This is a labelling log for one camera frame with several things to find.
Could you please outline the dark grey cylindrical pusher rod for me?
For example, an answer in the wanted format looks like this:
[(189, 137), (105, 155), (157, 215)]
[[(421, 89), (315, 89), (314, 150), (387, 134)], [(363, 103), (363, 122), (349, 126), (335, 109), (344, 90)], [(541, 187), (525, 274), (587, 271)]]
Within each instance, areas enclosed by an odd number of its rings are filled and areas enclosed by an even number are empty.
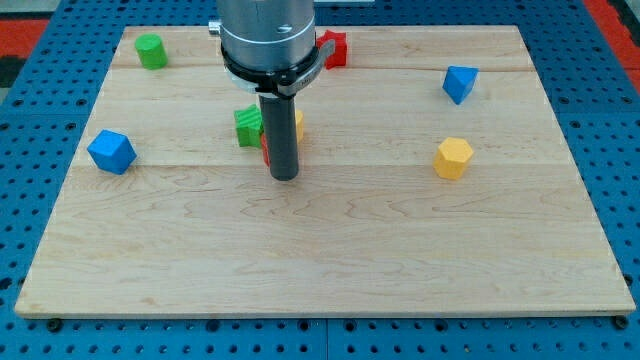
[(260, 96), (270, 174), (278, 181), (294, 179), (299, 172), (299, 156), (293, 98)]

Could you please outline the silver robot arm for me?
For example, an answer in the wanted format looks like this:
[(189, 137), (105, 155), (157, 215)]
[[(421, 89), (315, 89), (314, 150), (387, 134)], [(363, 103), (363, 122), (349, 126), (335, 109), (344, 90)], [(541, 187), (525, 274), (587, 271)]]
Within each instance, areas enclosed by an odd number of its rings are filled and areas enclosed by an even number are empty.
[(313, 0), (217, 0), (224, 64), (259, 96), (271, 176), (299, 172), (295, 101), (322, 70)]

